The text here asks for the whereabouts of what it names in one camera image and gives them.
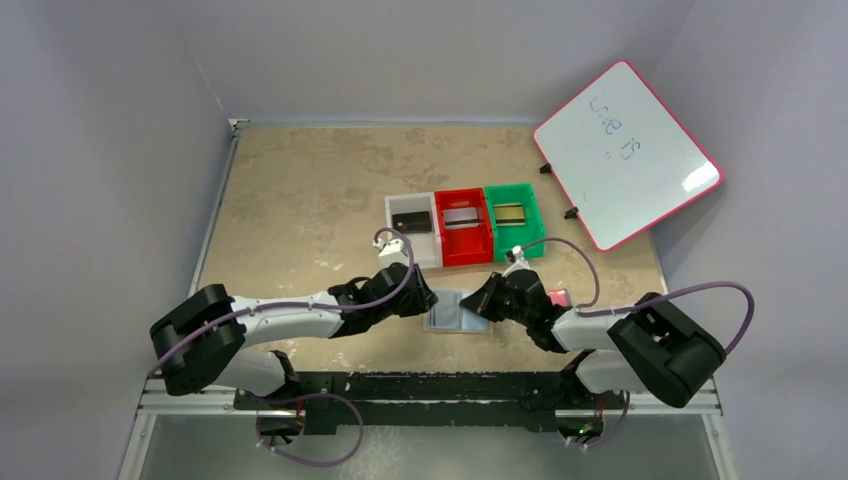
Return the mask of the beige card holder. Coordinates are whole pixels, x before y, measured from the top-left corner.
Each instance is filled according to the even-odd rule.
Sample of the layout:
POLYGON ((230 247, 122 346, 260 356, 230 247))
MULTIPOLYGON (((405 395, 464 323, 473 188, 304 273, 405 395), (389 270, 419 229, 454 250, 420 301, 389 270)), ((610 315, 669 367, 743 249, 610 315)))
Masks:
POLYGON ((444 334, 491 334, 494 332, 493 323, 460 306, 460 301, 469 297, 470 292, 436 289, 434 293, 437 303, 425 315, 423 321, 425 331, 444 334))

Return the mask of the green plastic bin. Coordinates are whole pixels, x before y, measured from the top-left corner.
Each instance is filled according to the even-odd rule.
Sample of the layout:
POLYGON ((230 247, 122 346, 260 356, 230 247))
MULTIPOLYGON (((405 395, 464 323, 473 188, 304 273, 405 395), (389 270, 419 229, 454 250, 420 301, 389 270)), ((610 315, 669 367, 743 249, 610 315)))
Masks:
POLYGON ((493 261, 505 262, 513 247, 521 245, 527 258, 544 255, 544 245, 528 244, 546 236, 537 199, 529 183, 492 185, 483 188, 492 223, 493 261))

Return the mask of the silver credit card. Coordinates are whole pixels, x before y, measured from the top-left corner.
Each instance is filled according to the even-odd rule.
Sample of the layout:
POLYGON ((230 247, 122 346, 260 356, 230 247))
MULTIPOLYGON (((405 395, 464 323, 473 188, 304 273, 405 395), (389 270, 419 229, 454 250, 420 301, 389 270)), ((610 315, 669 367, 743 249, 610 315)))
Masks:
POLYGON ((480 214, 476 207, 450 208, 442 211, 446 230, 475 228, 480 225, 480 214))

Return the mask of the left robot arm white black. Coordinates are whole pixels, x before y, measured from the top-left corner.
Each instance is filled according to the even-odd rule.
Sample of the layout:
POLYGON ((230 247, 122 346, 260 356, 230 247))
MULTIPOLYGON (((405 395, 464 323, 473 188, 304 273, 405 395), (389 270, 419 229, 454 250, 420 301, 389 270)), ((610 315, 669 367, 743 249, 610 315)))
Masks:
POLYGON ((210 284, 153 324, 157 360, 149 375, 171 396, 217 384, 266 397, 293 389, 296 374, 285 354, 253 346, 358 335, 391 316, 426 313, 437 302, 419 267, 401 263, 305 297, 252 299, 210 284))

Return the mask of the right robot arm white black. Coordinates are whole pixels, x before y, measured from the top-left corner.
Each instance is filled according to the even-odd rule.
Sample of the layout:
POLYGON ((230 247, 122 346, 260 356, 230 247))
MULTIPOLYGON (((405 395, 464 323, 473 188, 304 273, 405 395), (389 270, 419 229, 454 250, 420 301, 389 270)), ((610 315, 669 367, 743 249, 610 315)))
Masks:
POLYGON ((555 304, 536 271, 518 269, 491 274, 459 305, 490 322, 519 323, 543 351, 575 353, 566 376, 592 394, 648 392, 682 408, 727 357, 715 337, 656 292, 631 306, 581 312, 555 304))

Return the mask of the gold credit card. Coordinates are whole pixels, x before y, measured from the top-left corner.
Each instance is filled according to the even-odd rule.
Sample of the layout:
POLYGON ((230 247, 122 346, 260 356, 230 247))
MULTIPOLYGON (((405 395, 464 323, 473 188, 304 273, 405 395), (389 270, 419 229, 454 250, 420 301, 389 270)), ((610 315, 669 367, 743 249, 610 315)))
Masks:
POLYGON ((520 203, 498 204, 492 207, 495 225, 517 227, 526 224, 526 213, 520 203))

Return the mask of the black credit card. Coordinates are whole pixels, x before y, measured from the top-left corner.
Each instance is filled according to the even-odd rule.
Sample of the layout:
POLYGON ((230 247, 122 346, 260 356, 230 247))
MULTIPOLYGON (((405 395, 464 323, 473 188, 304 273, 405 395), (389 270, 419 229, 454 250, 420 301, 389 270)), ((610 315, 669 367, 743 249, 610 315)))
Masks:
POLYGON ((430 211, 395 213, 391 215, 391 222, 393 229, 405 235, 431 233, 433 231, 430 211))

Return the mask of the pink eraser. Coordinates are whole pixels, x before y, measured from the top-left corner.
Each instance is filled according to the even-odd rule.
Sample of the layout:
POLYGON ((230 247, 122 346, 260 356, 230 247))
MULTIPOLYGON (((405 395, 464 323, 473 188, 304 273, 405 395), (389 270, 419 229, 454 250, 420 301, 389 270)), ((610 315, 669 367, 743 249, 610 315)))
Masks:
POLYGON ((555 306, 567 308, 571 306, 571 299, 566 289, 551 290, 547 293, 552 304, 555 306))

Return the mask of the red plastic bin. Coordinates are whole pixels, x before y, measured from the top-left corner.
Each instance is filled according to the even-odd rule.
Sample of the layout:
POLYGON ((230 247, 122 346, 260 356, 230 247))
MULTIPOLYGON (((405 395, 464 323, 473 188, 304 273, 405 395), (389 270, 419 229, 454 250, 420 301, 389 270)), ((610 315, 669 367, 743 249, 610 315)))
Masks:
POLYGON ((437 223, 442 237, 444 267, 486 264, 493 261, 494 238, 488 205, 480 187, 435 192, 437 223), (450 208, 476 207, 480 225, 475 228, 446 230, 442 211, 450 208))

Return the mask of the white plastic bin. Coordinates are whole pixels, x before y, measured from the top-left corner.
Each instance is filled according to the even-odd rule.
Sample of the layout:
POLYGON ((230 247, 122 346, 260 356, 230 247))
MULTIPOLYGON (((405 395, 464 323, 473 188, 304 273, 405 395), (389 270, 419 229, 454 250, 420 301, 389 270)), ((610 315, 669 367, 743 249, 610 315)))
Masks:
POLYGON ((430 211, 433 220, 431 233, 405 235, 411 242, 416 262, 422 269, 443 267, 442 237, 437 223, 437 209, 433 192, 386 196, 385 217, 392 228, 391 215, 395 213, 430 211))

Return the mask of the pink framed whiteboard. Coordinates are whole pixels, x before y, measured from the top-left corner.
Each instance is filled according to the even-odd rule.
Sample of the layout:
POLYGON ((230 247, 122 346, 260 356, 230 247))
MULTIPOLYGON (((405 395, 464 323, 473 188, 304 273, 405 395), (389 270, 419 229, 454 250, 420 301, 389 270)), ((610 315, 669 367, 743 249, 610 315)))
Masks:
POLYGON ((721 168, 628 60, 599 74, 533 139, 600 251, 723 181, 721 168))

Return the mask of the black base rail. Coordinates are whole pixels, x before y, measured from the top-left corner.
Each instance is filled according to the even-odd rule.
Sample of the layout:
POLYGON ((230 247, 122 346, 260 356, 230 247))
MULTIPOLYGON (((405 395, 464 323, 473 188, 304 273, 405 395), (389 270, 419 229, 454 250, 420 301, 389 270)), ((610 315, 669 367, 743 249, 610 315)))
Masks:
POLYGON ((309 434, 342 425, 516 427, 531 433, 599 436, 625 405, 622 393, 592 394, 565 372, 303 371, 294 386, 261 398, 244 388, 237 410, 299 411, 309 434))

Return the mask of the aluminium table frame rail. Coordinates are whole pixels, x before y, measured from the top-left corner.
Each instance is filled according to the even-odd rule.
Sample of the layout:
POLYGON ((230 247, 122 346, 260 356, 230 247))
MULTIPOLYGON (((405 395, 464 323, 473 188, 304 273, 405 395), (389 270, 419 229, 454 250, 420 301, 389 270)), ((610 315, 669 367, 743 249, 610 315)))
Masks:
MULTIPOLYGON (((211 210, 211 216, 192 274, 188 290, 188 296, 193 295, 201 287, 201 280, 204 268, 206 266, 210 244, 214 237, 216 223, 219 217, 221 204, 225 195, 226 186, 233 168, 234 160, 238 151, 239 144, 241 142, 242 135, 244 131, 250 127, 250 120, 232 119, 231 127, 232 137, 230 142, 229 153, 224 163, 224 171, 221 177, 220 184, 217 187, 216 196, 214 198, 211 210)), ((137 407, 137 414, 140 415, 142 410, 150 410, 150 415, 154 415, 155 411, 159 410, 159 407, 154 406, 154 403, 162 403, 165 408, 198 408, 199 404, 201 403, 201 400, 198 400, 197 397, 199 395, 203 395, 204 393, 205 391, 203 389, 200 389, 199 391, 192 392, 187 395, 173 397, 166 392, 165 383, 162 380, 149 379, 145 382, 139 405, 137 407)))

